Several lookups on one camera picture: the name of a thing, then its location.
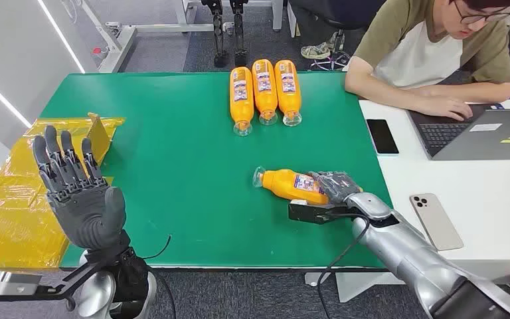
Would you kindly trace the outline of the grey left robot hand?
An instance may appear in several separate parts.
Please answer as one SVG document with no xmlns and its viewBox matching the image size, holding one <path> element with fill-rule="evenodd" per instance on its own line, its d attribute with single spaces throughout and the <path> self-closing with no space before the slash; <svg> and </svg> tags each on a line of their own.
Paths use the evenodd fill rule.
<svg viewBox="0 0 510 319">
<path fill-rule="evenodd" d="M 73 245 L 90 252 L 128 244 L 126 203 L 120 188 L 102 175 L 89 138 L 78 157 L 70 132 L 48 125 L 33 140 L 33 155 L 46 199 Z"/>
</svg>

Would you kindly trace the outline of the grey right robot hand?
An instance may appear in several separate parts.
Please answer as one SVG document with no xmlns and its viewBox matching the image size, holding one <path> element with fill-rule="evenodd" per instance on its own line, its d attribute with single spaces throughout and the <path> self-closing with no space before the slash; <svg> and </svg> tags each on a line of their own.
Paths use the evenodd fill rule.
<svg viewBox="0 0 510 319">
<path fill-rule="evenodd" d="M 342 204 L 350 195 L 363 192 L 363 189 L 344 171 L 310 171 L 309 175 L 332 204 Z"/>
</svg>

